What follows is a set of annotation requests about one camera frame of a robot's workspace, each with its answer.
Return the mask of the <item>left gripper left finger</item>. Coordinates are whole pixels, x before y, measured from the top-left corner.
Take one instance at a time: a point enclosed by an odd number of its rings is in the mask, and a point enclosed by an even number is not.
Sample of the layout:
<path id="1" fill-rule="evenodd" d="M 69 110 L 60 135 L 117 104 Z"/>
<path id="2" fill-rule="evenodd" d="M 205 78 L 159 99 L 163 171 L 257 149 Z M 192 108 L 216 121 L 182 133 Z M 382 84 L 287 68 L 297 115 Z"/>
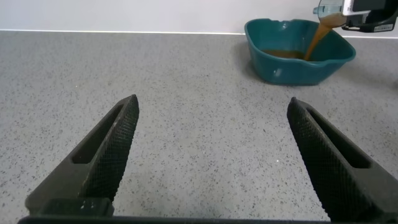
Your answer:
<path id="1" fill-rule="evenodd" d="M 139 118 L 131 95 L 117 102 L 25 201 L 31 215 L 51 200 L 106 198 L 118 191 Z"/>

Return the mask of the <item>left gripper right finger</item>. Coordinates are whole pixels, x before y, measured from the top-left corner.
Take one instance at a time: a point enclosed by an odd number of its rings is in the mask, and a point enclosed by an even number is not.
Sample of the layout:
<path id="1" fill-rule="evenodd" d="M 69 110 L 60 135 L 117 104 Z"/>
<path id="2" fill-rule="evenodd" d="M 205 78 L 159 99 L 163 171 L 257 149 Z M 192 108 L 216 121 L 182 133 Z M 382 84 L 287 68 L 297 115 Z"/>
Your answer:
<path id="1" fill-rule="evenodd" d="M 332 222 L 396 222 L 397 179 L 311 105 L 292 98 L 292 134 Z"/>

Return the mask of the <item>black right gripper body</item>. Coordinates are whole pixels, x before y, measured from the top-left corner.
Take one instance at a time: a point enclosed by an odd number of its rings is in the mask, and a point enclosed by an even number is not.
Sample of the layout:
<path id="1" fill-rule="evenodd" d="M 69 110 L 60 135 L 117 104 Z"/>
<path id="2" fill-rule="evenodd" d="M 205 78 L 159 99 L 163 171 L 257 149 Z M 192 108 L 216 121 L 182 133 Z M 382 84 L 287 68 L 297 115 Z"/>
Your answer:
<path id="1" fill-rule="evenodd" d="M 343 30 L 362 33 L 388 32 L 395 28 L 397 11 L 374 10 L 367 14 L 348 16 Z"/>

